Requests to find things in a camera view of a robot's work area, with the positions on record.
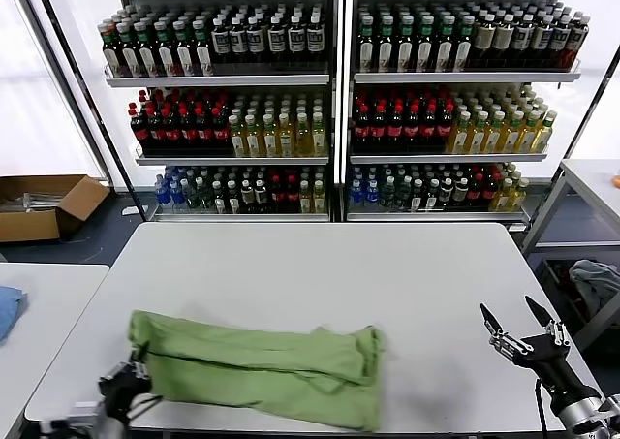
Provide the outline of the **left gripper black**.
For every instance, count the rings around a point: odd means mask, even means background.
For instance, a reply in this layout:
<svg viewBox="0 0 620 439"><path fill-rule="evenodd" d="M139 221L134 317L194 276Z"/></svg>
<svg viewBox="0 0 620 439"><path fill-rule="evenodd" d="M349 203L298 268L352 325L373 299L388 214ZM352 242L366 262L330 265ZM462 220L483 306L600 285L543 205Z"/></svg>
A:
<svg viewBox="0 0 620 439"><path fill-rule="evenodd" d="M152 388L152 380L144 362L146 346L135 348L130 361L121 361L99 378L99 391L108 417L127 423L134 399Z"/></svg>

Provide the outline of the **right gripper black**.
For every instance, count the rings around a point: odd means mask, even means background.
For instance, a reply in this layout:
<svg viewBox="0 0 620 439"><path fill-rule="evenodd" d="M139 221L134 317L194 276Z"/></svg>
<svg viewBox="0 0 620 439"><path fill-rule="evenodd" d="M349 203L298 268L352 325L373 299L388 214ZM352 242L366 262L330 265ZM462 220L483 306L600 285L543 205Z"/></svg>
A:
<svg viewBox="0 0 620 439"><path fill-rule="evenodd" d="M601 399L592 387L582 383L567 362L569 334L562 322L531 297L525 301L546 334L522 340L504 331L484 303L480 305L483 324L490 334L489 344L503 357L514 358L514 364L533 370L551 397L552 409L565 409L587 398Z"/></svg>

